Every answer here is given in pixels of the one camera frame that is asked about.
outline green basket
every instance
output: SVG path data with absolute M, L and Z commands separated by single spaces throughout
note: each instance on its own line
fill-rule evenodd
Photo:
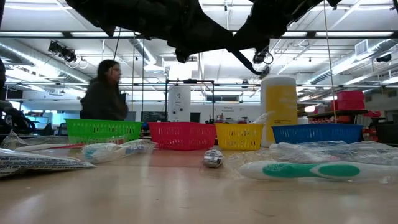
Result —
M 141 133 L 142 122 L 66 119 L 69 141 L 75 143 L 101 143 L 110 139 L 136 140 Z

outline woman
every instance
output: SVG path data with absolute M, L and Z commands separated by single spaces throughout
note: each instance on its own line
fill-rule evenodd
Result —
M 124 121 L 127 116 L 126 101 L 119 91 L 120 64 L 104 60 L 98 67 L 97 77 L 90 81 L 86 96 L 81 99 L 81 119 Z

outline shelf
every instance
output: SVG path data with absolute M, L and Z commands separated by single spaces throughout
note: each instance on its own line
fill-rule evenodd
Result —
M 365 114 L 367 112 L 368 110 L 337 110 L 336 116 L 355 116 L 355 115 Z M 334 115 L 335 113 L 331 111 L 327 113 L 311 115 L 308 116 L 308 118 L 330 118 Z

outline desk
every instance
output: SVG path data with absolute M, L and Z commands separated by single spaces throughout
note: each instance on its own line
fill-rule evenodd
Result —
M 201 167 L 201 156 L 161 151 L 95 169 L 0 180 L 0 223 L 386 224 L 398 219 L 398 185 L 230 179 L 224 169 Z

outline plastic basket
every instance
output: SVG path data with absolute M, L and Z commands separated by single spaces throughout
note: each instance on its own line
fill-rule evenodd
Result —
M 291 144 L 317 141 L 358 142 L 362 125 L 353 124 L 302 124 L 273 126 L 275 142 Z
M 132 141 L 139 138 L 141 122 L 66 119 L 71 143 Z
M 263 124 L 215 124 L 217 141 L 224 150 L 258 150 L 261 148 Z
M 152 140 L 159 149 L 192 151 L 210 149 L 216 139 L 216 128 L 211 124 L 193 122 L 150 122 Z

